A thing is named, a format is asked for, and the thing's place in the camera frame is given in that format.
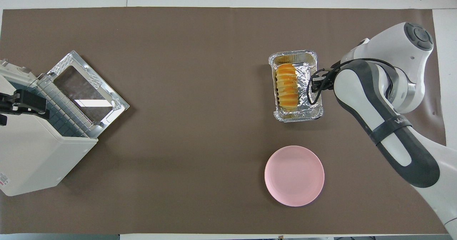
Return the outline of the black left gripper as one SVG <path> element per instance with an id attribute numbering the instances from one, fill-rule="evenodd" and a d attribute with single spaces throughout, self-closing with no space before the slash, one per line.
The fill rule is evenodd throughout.
<path id="1" fill-rule="evenodd" d="M 27 90 L 16 90 L 15 94 L 7 95 L 0 93 L 0 112 L 35 115 L 42 119 L 50 118 L 50 111 L 47 109 L 47 99 Z M 0 114 L 0 126 L 7 125 L 7 116 Z"/>

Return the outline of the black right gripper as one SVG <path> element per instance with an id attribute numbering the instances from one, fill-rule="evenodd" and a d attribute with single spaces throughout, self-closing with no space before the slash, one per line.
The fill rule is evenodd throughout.
<path id="1" fill-rule="evenodd" d="M 316 75 L 310 77 L 310 91 L 317 93 L 324 90 L 332 90 L 337 73 L 338 69 L 319 69 Z"/>

